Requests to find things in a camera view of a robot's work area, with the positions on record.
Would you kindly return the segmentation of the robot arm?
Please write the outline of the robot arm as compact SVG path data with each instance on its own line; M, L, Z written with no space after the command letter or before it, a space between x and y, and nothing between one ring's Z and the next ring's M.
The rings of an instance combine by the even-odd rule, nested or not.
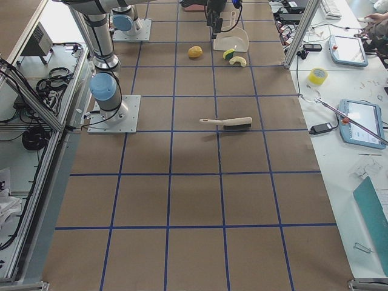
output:
M92 52L96 75L89 89L99 105L102 122L114 123L125 117L124 101L118 75L121 63L115 54L110 32L109 13L113 13L113 24L122 32L134 35L138 29L137 4L144 1L62 1L72 15L78 15L78 28Z
M221 33L223 18L221 12L226 6L226 1L178 1L182 8L199 5L204 9L207 26L212 28L212 38ZM126 5L124 8L113 8L113 25L121 31L127 32L132 29L138 14L134 5Z

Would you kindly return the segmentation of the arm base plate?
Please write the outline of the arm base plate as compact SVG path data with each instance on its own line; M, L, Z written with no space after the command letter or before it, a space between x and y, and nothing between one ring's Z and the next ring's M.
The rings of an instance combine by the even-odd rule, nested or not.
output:
M87 127L87 132L89 134L136 133L140 103L140 95L123 95L121 106L116 113L115 110L100 111L95 101L93 109L98 112L91 116L91 125Z
M126 16L123 18L116 16L113 19L113 25L115 27L114 42L139 42L150 39L151 19L138 18L136 21L132 21Z

